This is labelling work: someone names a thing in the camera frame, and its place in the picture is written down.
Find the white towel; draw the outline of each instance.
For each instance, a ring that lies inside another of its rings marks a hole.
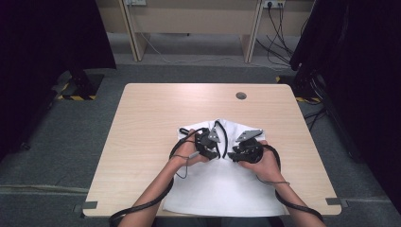
[[[254,128],[237,124],[224,119],[218,120],[227,132],[228,152],[238,143],[238,136]],[[208,128],[213,129],[215,121],[205,121],[184,126],[187,130]],[[270,217],[285,214],[283,205],[275,198],[271,185],[260,183],[256,175],[237,163],[228,155],[222,159],[225,147],[224,134],[216,127],[220,143],[218,149],[220,159],[208,163],[197,163],[187,170],[185,179],[175,177],[174,185],[166,196],[164,209],[172,212],[199,216],[219,217]],[[265,134],[255,137],[265,139]],[[179,170],[185,175],[185,167]]]

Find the forearm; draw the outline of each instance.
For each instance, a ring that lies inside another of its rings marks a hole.
[[[277,193],[283,198],[285,201],[291,202],[296,205],[306,206],[306,204],[298,197],[298,195],[292,190],[292,188],[286,183],[278,183],[274,186]],[[299,227],[308,227],[308,226],[325,226],[323,222],[319,220],[316,216],[307,213],[305,211],[296,210],[288,207],[288,211]]]
[[[178,171],[182,163],[175,158],[167,162],[165,167],[160,171],[157,177],[150,183],[144,193],[133,204],[133,206],[141,205],[149,201],[153,201],[161,195],[167,188],[174,174]],[[134,227],[134,226],[151,226],[156,216],[160,203],[153,205],[144,210],[126,215],[118,225],[118,227]]]

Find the black cable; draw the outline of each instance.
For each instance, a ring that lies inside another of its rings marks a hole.
[[[317,119],[318,119],[318,116],[319,116],[320,114],[323,114],[324,111],[325,111],[325,108],[322,108],[321,110],[318,111],[318,113],[315,115],[315,118],[313,118],[313,121],[311,122],[312,124],[311,124],[310,127],[309,127],[309,131],[312,131],[312,128],[313,128],[313,126],[315,125],[315,123],[316,123],[316,121],[317,121]]]
[[[179,140],[177,142],[177,144],[174,146],[173,150],[171,150],[170,155],[169,155],[169,159],[171,159],[171,157],[174,156],[175,151],[185,142],[192,142],[192,141],[188,141],[187,139],[192,136],[193,134],[195,134],[197,131],[202,131],[204,130],[204,128],[202,129],[198,129],[196,131],[192,131],[191,133],[189,133],[189,131],[187,131],[186,129],[180,129],[180,133],[186,134],[185,138]],[[186,167],[188,167],[188,159],[189,157],[184,157],[187,158],[186,160]],[[149,201],[146,202],[144,204],[141,205],[137,205],[137,206],[133,206],[121,211],[116,212],[115,214],[111,215],[109,218],[109,223],[111,227],[117,227],[118,223],[121,221],[121,219],[123,217],[125,217],[127,214],[130,213],[134,213],[134,212],[138,212],[144,209],[149,208],[150,206],[153,206],[157,203],[159,203],[167,194],[168,192],[171,190],[172,186],[174,184],[174,178],[171,179],[170,183],[168,184],[167,188],[162,192],[162,194],[160,196],[158,196],[156,199],[154,199],[153,201]]]
[[[275,196],[276,196],[277,200],[280,201],[281,203],[283,203],[285,206],[287,206],[289,208],[292,208],[292,209],[295,209],[295,210],[304,211],[304,212],[307,212],[309,214],[312,214],[312,215],[316,216],[318,219],[320,219],[322,222],[324,222],[321,213],[319,213],[317,210],[314,210],[314,209],[306,207],[306,206],[297,205],[297,204],[294,204],[292,202],[286,201],[280,196],[280,194],[278,194],[277,190],[275,191]]]
[[[270,17],[271,23],[273,24],[274,30],[276,32],[276,35],[275,35],[273,41],[275,41],[275,38],[278,38],[280,43],[284,46],[284,49],[287,51],[288,55],[290,56],[290,53],[292,53],[293,51],[289,50],[289,48],[286,46],[286,42],[284,41],[284,35],[283,35],[284,12],[283,11],[284,11],[284,9],[282,8],[282,5],[279,4],[279,12],[280,12],[280,14],[279,14],[279,22],[280,22],[280,24],[279,24],[278,29],[277,29],[277,27],[276,27],[276,25],[275,25],[275,23],[274,23],[274,21],[273,21],[273,19],[271,17],[270,10],[269,10],[269,17]]]
[[[274,23],[274,21],[273,21],[273,19],[272,19],[272,17],[271,17],[270,8],[269,8],[268,12],[269,12],[269,17],[270,17],[271,23],[273,24],[274,30],[275,30],[275,32],[276,32],[276,34],[275,34],[275,36],[274,36],[273,39],[271,39],[269,36],[267,36],[268,39],[269,39],[269,41],[270,41],[270,46],[269,46],[269,48],[268,48],[268,51],[270,52],[270,51],[271,51],[271,47],[272,47],[273,45],[276,45],[276,46],[280,47],[281,49],[285,50],[285,51],[287,52],[287,54],[288,54],[289,57],[292,56],[293,51],[290,50],[290,49],[286,46],[286,43],[285,43],[285,41],[284,41],[284,36],[283,36],[283,37],[280,36],[280,33],[283,33],[283,23],[282,23],[282,22],[283,22],[283,15],[284,15],[284,13],[282,13],[282,8],[280,7],[280,24],[279,24],[279,28],[278,28],[278,29],[277,29],[277,27],[276,27],[276,25],[275,25],[275,23]],[[280,43],[283,44],[283,46],[281,46],[281,45],[279,45],[279,44],[276,44],[276,43],[275,43],[275,40],[276,40],[276,39],[278,39],[278,40],[280,41]],[[269,58],[269,52],[268,52],[268,60],[269,60],[270,62],[272,62],[272,63],[277,63],[277,62],[273,62],[273,61],[270,60],[270,58]],[[275,56],[276,56],[277,58],[279,58],[281,61],[284,61],[284,62],[286,63],[286,64],[282,64],[282,65],[289,66],[289,60],[285,59],[285,58],[284,58],[283,56],[281,56],[281,55],[279,55],[279,56],[280,56],[280,57],[279,57],[278,54],[275,54]]]
[[[302,34],[304,33],[304,27],[305,27],[307,21],[309,21],[309,17],[306,18],[306,20],[304,21],[304,24],[303,24],[302,27],[301,27],[301,36],[302,36]]]
[[[284,65],[284,66],[289,67],[289,61],[288,61],[287,59],[285,59],[283,56],[279,55],[279,54],[276,53],[275,51],[273,51],[273,50],[271,50],[271,49],[265,47],[263,44],[261,44],[261,43],[259,42],[259,40],[256,39],[256,41],[257,41],[266,51],[268,51],[268,60],[269,60],[271,63],[279,64],[279,65]],[[271,61],[270,56],[269,56],[269,53],[273,54],[275,57],[277,57],[279,60],[285,62],[286,64]]]
[[[225,141],[226,141],[226,143],[225,143],[225,146],[224,146],[224,153],[223,153],[223,158],[225,158],[225,156],[227,155],[227,150],[228,150],[228,136],[227,136],[227,132],[226,132],[226,130],[224,129],[224,127],[221,125],[221,123],[217,120],[217,121],[215,121],[215,126],[216,125],[218,125],[220,128],[221,128],[221,130],[223,131],[223,134],[224,134],[224,139],[225,139]]]
[[[112,216],[110,216],[110,218],[109,218],[110,226],[111,227],[117,227],[118,223],[121,221],[121,219],[123,217],[125,217],[127,214],[144,210],[146,208],[149,208],[150,206],[153,206],[153,205],[159,203],[168,194],[168,192],[171,190],[171,188],[173,187],[173,184],[174,184],[174,178],[171,179],[171,181],[168,184],[166,190],[163,191],[163,193],[160,196],[158,196],[156,199],[154,199],[153,201],[144,203],[142,205],[137,205],[137,206],[133,206],[133,207],[121,210],[121,211],[113,214]]]
[[[284,48],[286,49],[288,56],[291,58],[293,52],[292,52],[292,50],[290,50],[288,48],[288,46],[286,45],[286,42],[284,41],[284,33],[283,33],[284,7],[283,7],[283,4],[279,3],[278,4],[278,8],[280,10],[280,26],[279,26],[279,30],[281,32],[281,42],[282,42]]]
[[[267,148],[268,150],[270,150],[271,152],[273,152],[274,157],[275,157],[276,162],[277,162],[277,165],[278,165],[278,168],[279,168],[280,171],[281,171],[280,156],[278,155],[277,150],[276,150],[275,148],[273,148],[272,146],[270,146],[270,145],[262,145],[262,147],[263,147],[263,148]],[[261,182],[261,183],[266,183],[266,184],[287,183],[287,184],[289,185],[288,182],[264,182],[264,181],[261,181],[257,176],[256,176],[256,178],[257,178],[257,180],[259,180],[259,182]],[[319,213],[318,211],[316,211],[316,210],[314,210],[314,209],[312,209],[312,208],[306,207],[306,206],[297,205],[297,204],[294,204],[294,203],[292,203],[292,202],[289,202],[289,201],[284,200],[284,199],[280,196],[280,194],[278,194],[277,190],[275,190],[275,196],[276,196],[277,200],[280,201],[281,203],[283,203],[285,206],[287,206],[287,207],[289,207],[289,208],[292,208],[292,209],[295,209],[295,210],[304,211],[304,212],[307,212],[307,213],[309,213],[309,214],[312,214],[312,215],[316,216],[318,219],[320,219],[322,222],[324,222],[321,213]]]

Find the cord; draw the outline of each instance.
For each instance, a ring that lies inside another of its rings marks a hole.
[[[275,157],[276,162],[277,162],[277,165],[278,165],[278,167],[279,167],[279,169],[281,171],[280,156],[278,155],[277,150],[275,148],[273,148],[272,146],[270,146],[270,145],[262,145],[262,147],[263,148],[267,148],[268,150],[273,152],[274,157]],[[256,175],[256,178],[257,178],[257,180],[259,180],[259,182],[270,184],[270,185],[275,184],[275,183],[286,183],[286,184],[289,185],[289,182],[265,182],[265,181],[260,180],[259,177],[257,177],[257,175]],[[296,209],[296,210],[299,210],[299,211],[304,211],[304,212],[307,212],[309,214],[312,214],[312,215],[316,216],[318,219],[320,219],[323,222],[323,217],[322,217],[321,213],[319,213],[318,211],[316,211],[316,210],[314,210],[312,208],[306,207],[306,206],[297,205],[297,204],[294,204],[292,202],[284,200],[280,196],[280,194],[278,194],[277,190],[275,190],[275,196],[276,196],[277,200],[280,201],[281,203],[283,203],[285,206],[290,207],[292,209]]]
[[[169,61],[169,60],[167,60],[167,59],[163,56],[163,54],[162,54],[160,51],[158,51],[158,50],[150,43],[150,41],[145,37],[145,35],[144,35],[142,32],[141,32],[141,35],[142,35],[142,37],[145,39],[145,41],[150,45],[150,47],[160,56],[160,58],[161,58],[164,62],[169,63],[169,64],[176,64],[176,63],[195,63],[195,62],[200,62],[200,61],[223,61],[223,60],[231,60],[231,61],[235,61],[235,62],[247,64],[247,65],[252,65],[252,66],[256,66],[256,67],[267,67],[267,68],[269,68],[269,69],[271,69],[271,70],[273,70],[273,71],[276,71],[276,72],[281,72],[281,71],[287,70],[287,68],[289,68],[289,66],[288,66],[288,67],[286,67],[286,68],[284,68],[284,69],[276,69],[276,68],[270,67],[270,66],[268,66],[268,65],[256,64],[256,63],[246,63],[246,62],[244,62],[244,61],[236,60],[236,59],[230,58],[230,57],[224,57],[224,58],[218,58],[218,59],[199,59],[199,60],[193,60],[193,61]]]
[[[282,55],[278,54],[277,52],[271,50],[270,48],[265,47],[263,44],[260,43],[259,40],[256,39],[256,41],[266,50],[268,51],[268,60],[273,63],[273,64],[278,64],[278,65],[284,65],[285,67],[289,67],[289,60],[285,59]],[[274,62],[270,59],[269,53],[273,54],[275,57],[277,57],[279,60],[283,61],[284,63],[279,63],[279,62]]]
[[[184,156],[182,156],[182,155],[174,154],[174,152],[175,152],[175,151],[177,150],[177,148],[178,148],[179,146],[181,146],[183,143],[185,143],[185,142],[192,142],[192,141],[188,141],[188,140],[186,140],[186,139],[188,139],[191,135],[193,135],[193,134],[196,133],[197,131],[193,131],[193,132],[191,132],[191,133],[188,133],[188,135],[185,136],[185,138],[179,140],[179,142],[177,142],[177,144],[174,146],[173,150],[171,151],[171,153],[170,153],[170,155],[169,155],[169,159],[171,159],[171,157],[173,157],[173,156],[179,156],[179,157],[185,158],[185,159],[186,159],[186,167],[188,167],[188,160],[191,159],[192,157],[195,157],[196,152],[193,153],[193,154],[191,154],[189,157],[184,157]],[[127,208],[127,209],[118,211],[118,212],[116,212],[115,214],[111,215],[110,218],[109,218],[110,226],[112,226],[112,227],[117,227],[117,226],[118,226],[118,223],[121,221],[121,219],[122,219],[123,217],[125,217],[127,214],[130,214],[130,213],[134,213],[134,212],[138,212],[138,211],[144,210],[144,209],[146,209],[146,208],[149,208],[150,206],[153,206],[153,205],[159,203],[159,202],[168,194],[168,192],[171,190],[171,188],[173,187],[173,184],[174,184],[174,178],[171,179],[171,181],[170,181],[170,183],[168,184],[168,186],[167,186],[167,188],[165,189],[165,191],[163,191],[162,194],[161,194],[160,196],[158,196],[156,199],[154,199],[153,201],[149,201],[149,202],[146,202],[146,203],[141,204],[141,205],[133,206],[133,207],[130,207],[130,208]]]
[[[301,27],[301,36],[304,33],[304,28],[305,28],[305,25],[307,24],[307,21],[309,21],[309,17],[307,17],[307,19],[304,21],[304,24]]]
[[[284,8],[283,8],[283,5],[282,5],[281,3],[279,3],[278,6],[279,6],[279,12],[280,12],[280,14],[279,14],[279,18],[280,18],[279,21],[280,21],[280,22],[279,22],[279,27],[278,27],[278,29],[277,29],[277,27],[276,27],[276,25],[275,25],[275,23],[274,23],[274,21],[273,21],[273,19],[272,19],[272,17],[271,17],[271,13],[270,13],[271,7],[268,9],[268,13],[269,13],[269,17],[270,17],[271,23],[272,23],[272,25],[273,25],[273,27],[274,27],[274,31],[276,32],[276,35],[274,36],[274,39],[273,39],[273,41],[271,42],[270,47],[271,47],[272,44],[274,43],[275,39],[278,38],[279,41],[280,41],[280,43],[283,45],[283,49],[285,49],[286,52],[288,53],[288,56],[291,57],[293,51],[290,50],[290,49],[287,47],[286,42],[285,42],[285,40],[284,40],[284,35],[283,35]]]
[[[324,117],[324,116],[325,116],[325,108],[321,108],[318,112],[306,114],[306,115],[304,116],[304,120],[307,120],[307,119],[310,118],[310,117],[314,117],[313,120],[312,120],[311,122],[306,123],[307,125],[311,124],[311,125],[309,126],[309,131],[312,131],[312,128],[313,128],[313,126],[315,125],[316,121],[319,120],[319,119],[321,119],[321,118]]]

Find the light wood tabletop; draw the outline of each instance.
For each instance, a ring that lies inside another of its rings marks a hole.
[[[245,99],[238,99],[244,93]],[[83,214],[109,217],[131,207],[177,143],[181,126],[226,119],[263,129],[282,173],[311,208],[337,215],[340,205],[291,89],[283,84],[132,83],[114,116]],[[158,216],[179,216],[162,210]]]

